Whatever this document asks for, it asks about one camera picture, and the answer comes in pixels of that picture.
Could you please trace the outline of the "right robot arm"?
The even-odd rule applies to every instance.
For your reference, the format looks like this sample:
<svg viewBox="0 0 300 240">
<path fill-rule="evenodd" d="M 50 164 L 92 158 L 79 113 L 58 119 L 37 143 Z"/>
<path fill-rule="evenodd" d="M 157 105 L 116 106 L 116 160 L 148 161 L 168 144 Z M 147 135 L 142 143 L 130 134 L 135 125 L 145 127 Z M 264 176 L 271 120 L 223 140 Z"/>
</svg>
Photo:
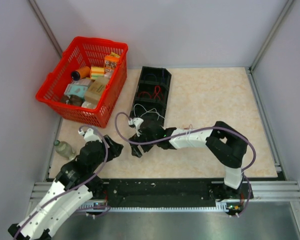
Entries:
<svg viewBox="0 0 300 240">
<path fill-rule="evenodd" d="M 135 129 L 130 137 L 131 154 L 140 158 L 153 146 L 163 150 L 184 148 L 208 148 L 224 165 L 225 177 L 223 192 L 229 198 L 235 198 L 242 191 L 242 163 L 247 152 L 248 140 L 223 121 L 217 121 L 212 129 L 190 130 L 176 127 L 163 128 L 157 121 L 134 117 L 128 125 Z"/>
</svg>

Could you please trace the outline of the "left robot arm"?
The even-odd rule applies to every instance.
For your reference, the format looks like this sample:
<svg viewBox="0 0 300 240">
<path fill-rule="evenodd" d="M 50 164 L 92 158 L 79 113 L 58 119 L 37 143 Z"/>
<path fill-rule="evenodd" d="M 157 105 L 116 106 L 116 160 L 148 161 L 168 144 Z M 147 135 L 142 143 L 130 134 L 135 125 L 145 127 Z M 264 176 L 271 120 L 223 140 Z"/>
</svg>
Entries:
<svg viewBox="0 0 300 240">
<path fill-rule="evenodd" d="M 123 145 L 108 135 L 94 136 L 74 160 L 66 163 L 33 211 L 8 228 L 15 240 L 50 240 L 62 224 L 86 201 L 99 198 L 103 181 L 95 170 L 120 156 Z"/>
</svg>

